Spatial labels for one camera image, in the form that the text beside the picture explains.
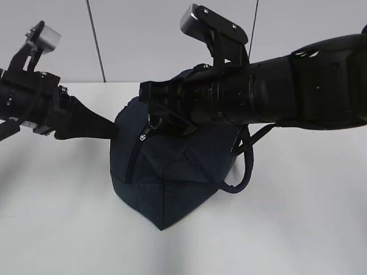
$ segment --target dark blue bag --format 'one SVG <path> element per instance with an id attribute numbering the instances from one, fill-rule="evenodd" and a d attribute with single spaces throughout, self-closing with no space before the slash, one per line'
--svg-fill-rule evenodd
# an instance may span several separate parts
<path id="1" fill-rule="evenodd" d="M 110 165 L 114 190 L 136 211 L 163 230 L 189 214 L 218 189 L 243 190 L 253 167 L 246 150 L 245 177 L 237 186 L 224 182 L 236 157 L 230 154 L 238 127 L 202 127 L 189 136 L 150 129 L 147 104 L 134 98 L 115 123 Z M 249 137 L 248 128 L 245 136 Z"/>

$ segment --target zipper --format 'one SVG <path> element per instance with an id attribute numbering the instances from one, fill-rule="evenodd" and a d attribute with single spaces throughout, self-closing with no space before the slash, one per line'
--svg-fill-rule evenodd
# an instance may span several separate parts
<path id="1" fill-rule="evenodd" d="M 153 131 L 153 129 L 150 128 L 149 123 L 147 123 L 143 127 L 142 131 L 139 134 L 139 139 L 135 142 L 134 147 L 132 148 L 130 160 L 128 161 L 128 165 L 126 168 L 125 183 L 131 183 L 132 181 L 132 176 L 134 175 L 136 161 L 138 160 L 141 146 L 148 138 L 153 137 L 156 133 L 156 131 Z"/>

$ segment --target white tabletop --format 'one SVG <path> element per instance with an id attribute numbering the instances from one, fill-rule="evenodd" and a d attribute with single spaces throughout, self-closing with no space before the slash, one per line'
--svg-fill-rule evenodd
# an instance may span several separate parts
<path id="1" fill-rule="evenodd" d="M 67 86 L 113 120 L 139 84 Z M 23 128 L 0 143 L 0 274 L 365 274 L 366 140 L 367 127 L 275 129 L 242 193 L 159 231 L 114 193 L 108 140 Z"/>

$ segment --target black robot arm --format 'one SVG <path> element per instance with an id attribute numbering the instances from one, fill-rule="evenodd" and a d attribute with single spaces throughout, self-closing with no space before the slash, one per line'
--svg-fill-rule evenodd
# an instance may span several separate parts
<path id="1" fill-rule="evenodd" d="M 59 140 L 114 137 L 116 125 L 70 96 L 58 76 L 34 71 L 41 55 L 55 49 L 60 35 L 41 21 L 26 36 L 8 70 L 0 69 L 0 119 L 5 120 L 0 140 L 19 132 L 21 125 L 40 135 L 55 131 Z"/>
<path id="2" fill-rule="evenodd" d="M 254 64 L 241 27 L 205 6 L 191 5 L 181 30 L 206 43 L 213 65 L 140 84 L 140 101 L 149 104 L 150 119 L 160 127 L 187 135 L 208 124 L 270 123 L 233 150 L 240 154 L 273 127 L 332 130 L 367 124 L 367 27 Z"/>

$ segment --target bag handle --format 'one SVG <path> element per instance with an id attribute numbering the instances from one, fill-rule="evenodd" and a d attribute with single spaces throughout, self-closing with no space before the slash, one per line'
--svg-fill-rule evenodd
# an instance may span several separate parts
<path id="1" fill-rule="evenodd" d="M 245 135 L 250 137 L 250 133 L 248 130 L 248 127 L 246 127 L 245 130 L 243 130 L 243 137 L 242 142 L 245 143 L 246 140 L 244 138 Z M 213 170 L 211 170 L 208 165 L 206 165 L 206 161 L 204 157 L 201 155 L 199 151 L 197 151 L 194 147 L 189 147 L 185 151 L 186 157 L 195 165 L 197 166 L 200 171 L 209 179 L 211 183 L 213 183 L 216 187 L 218 187 L 220 190 L 223 190 L 225 192 L 231 193 L 231 194 L 237 194 L 245 189 L 247 186 L 253 169 L 253 148 L 252 145 L 248 146 L 246 150 L 244 151 L 244 161 L 245 161 L 245 174 L 243 177 L 243 180 L 241 183 L 239 183 L 237 186 L 228 185 L 224 180 L 220 179 Z"/>

